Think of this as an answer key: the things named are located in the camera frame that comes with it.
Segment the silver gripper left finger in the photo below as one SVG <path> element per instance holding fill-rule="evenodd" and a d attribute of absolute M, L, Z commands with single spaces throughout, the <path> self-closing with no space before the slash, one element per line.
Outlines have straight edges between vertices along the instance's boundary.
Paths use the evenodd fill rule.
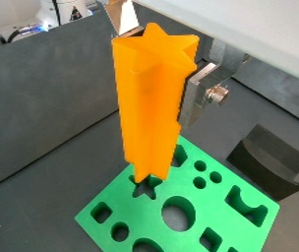
<path fill-rule="evenodd" d="M 117 35 L 142 35 L 133 0 L 109 0 L 106 4 L 113 27 Z"/>

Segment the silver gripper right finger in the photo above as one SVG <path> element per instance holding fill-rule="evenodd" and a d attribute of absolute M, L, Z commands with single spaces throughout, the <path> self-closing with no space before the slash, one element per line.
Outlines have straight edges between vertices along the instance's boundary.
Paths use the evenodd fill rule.
<path fill-rule="evenodd" d="M 220 39 L 214 39 L 209 50 L 209 61 L 188 79 L 180 123 L 188 128 L 202 114 L 208 104 L 222 105 L 229 90 L 222 83 L 233 77 L 244 64 L 246 53 Z"/>

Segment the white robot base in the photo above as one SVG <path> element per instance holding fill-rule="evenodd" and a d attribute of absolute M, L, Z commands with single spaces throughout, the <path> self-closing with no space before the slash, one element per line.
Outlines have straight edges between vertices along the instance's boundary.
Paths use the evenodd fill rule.
<path fill-rule="evenodd" d="M 6 43 L 87 18 L 99 8 L 98 0 L 39 0 L 39 2 L 40 8 L 32 19 L 0 29 Z"/>

